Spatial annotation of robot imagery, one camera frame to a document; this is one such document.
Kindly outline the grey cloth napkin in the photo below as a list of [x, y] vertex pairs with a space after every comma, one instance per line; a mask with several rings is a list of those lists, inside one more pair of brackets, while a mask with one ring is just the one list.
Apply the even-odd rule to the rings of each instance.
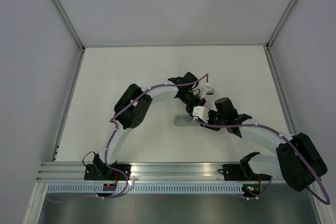
[[173, 121], [175, 126], [178, 127], [195, 127], [195, 126], [199, 126], [199, 123], [196, 122], [192, 116], [181, 116], [178, 115], [174, 118]]

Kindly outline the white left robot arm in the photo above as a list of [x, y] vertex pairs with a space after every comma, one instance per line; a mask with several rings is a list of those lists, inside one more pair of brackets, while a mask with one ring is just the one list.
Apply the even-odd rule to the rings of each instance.
[[97, 175], [104, 180], [114, 176], [112, 164], [117, 159], [110, 161], [112, 153], [122, 146], [130, 131], [143, 122], [152, 104], [177, 98], [185, 104], [186, 112], [190, 116], [194, 107], [205, 104], [206, 100], [193, 92], [203, 79], [207, 80], [208, 75], [198, 79], [191, 72], [187, 72], [183, 77], [172, 77], [162, 84], [148, 88], [131, 84], [114, 106], [114, 116], [110, 119], [115, 125], [114, 132], [102, 153], [96, 154], [93, 159]]

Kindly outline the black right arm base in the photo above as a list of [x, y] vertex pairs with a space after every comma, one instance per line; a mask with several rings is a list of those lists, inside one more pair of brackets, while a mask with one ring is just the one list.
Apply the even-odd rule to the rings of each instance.
[[225, 181], [259, 182], [261, 180], [264, 182], [271, 178], [269, 175], [256, 174], [240, 163], [223, 164], [218, 172], [224, 176]]

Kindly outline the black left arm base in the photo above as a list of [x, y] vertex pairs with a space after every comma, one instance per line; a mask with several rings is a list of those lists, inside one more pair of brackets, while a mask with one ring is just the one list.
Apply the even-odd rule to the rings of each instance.
[[[131, 175], [131, 165], [130, 164], [120, 164], [114, 163], [112, 167], [118, 169], [125, 173], [127, 178], [130, 178]], [[115, 170], [104, 167], [102, 170], [98, 170], [94, 164], [88, 164], [86, 166], [84, 180], [88, 181], [108, 181], [108, 180], [117, 180], [117, 181], [126, 181], [124, 175]]]

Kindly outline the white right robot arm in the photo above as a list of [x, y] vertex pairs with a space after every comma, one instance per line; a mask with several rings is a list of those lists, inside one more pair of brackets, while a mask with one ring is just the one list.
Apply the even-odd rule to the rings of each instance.
[[257, 175], [283, 179], [292, 189], [302, 191], [328, 171], [310, 137], [304, 133], [291, 135], [260, 124], [248, 114], [239, 114], [229, 98], [215, 101], [215, 110], [196, 106], [192, 116], [201, 126], [250, 140], [273, 156], [252, 152], [240, 160], [239, 172], [247, 180]]

